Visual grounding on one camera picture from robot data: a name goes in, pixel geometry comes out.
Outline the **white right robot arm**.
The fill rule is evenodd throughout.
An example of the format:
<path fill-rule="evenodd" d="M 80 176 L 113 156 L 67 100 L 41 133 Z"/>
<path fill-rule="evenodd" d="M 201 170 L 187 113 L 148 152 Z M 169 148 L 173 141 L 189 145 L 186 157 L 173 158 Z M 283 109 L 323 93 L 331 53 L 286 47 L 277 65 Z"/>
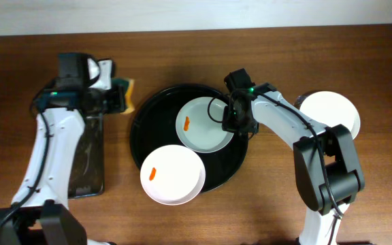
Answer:
<path fill-rule="evenodd" d="M 255 133 L 263 124 L 293 151 L 297 191 L 307 207 L 297 244 L 335 244 L 344 213 L 365 186 L 350 131 L 316 122 L 271 84 L 228 85 L 225 131 Z"/>

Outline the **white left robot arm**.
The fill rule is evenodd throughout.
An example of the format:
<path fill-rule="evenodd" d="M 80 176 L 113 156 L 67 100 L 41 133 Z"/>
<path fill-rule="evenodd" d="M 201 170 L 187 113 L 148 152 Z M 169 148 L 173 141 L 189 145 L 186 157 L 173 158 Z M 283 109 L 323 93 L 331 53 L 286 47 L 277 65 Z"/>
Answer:
<path fill-rule="evenodd" d="M 87 153 L 103 149 L 103 117 L 133 110 L 132 79 L 116 78 L 112 59 L 63 53 L 59 72 L 32 98 L 37 131 L 22 184 L 0 208 L 0 244 L 94 244 L 69 211 L 69 182 L 86 132 Z"/>

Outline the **yellow green sponge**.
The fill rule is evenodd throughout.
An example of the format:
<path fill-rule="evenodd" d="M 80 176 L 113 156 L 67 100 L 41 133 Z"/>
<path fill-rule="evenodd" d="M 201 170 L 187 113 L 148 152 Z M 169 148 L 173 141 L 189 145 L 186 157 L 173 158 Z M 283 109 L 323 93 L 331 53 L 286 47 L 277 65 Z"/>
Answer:
<path fill-rule="evenodd" d="M 112 88 L 116 89 L 117 95 L 114 95 L 115 112 L 120 114 L 130 114 L 135 108 L 131 101 L 131 96 L 134 88 L 134 79 L 131 78 L 113 78 Z"/>

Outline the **white plate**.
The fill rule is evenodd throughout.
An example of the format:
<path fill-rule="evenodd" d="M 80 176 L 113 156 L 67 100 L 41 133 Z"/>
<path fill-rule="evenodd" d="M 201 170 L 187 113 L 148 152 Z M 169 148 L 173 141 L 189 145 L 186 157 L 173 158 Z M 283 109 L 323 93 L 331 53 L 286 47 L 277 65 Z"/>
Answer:
<path fill-rule="evenodd" d="M 222 124 L 213 121 L 223 119 L 227 104 L 212 97 L 198 97 L 187 102 L 176 117 L 176 133 L 179 140 L 191 150 L 199 153 L 212 153 L 223 149 L 234 134 L 223 131 Z"/>
<path fill-rule="evenodd" d="M 344 125 L 353 139 L 359 134 L 359 112 L 349 99 L 339 93 L 310 91 L 296 99 L 295 107 L 306 116 L 327 126 Z"/>
<path fill-rule="evenodd" d="M 143 161 L 140 182 L 154 201 L 167 206 L 187 203 L 200 194 L 206 169 L 197 153 L 179 145 L 152 151 Z"/>

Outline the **white plate front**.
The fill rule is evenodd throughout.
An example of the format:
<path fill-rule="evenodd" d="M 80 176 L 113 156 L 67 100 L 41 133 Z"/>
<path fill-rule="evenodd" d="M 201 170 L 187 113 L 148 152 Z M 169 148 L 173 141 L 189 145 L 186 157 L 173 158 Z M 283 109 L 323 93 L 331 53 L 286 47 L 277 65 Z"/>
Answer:
<path fill-rule="evenodd" d="M 197 153 L 179 145 L 152 151 L 143 161 L 140 182 L 154 201 L 167 206 L 187 203 L 200 194 L 206 169 Z"/>

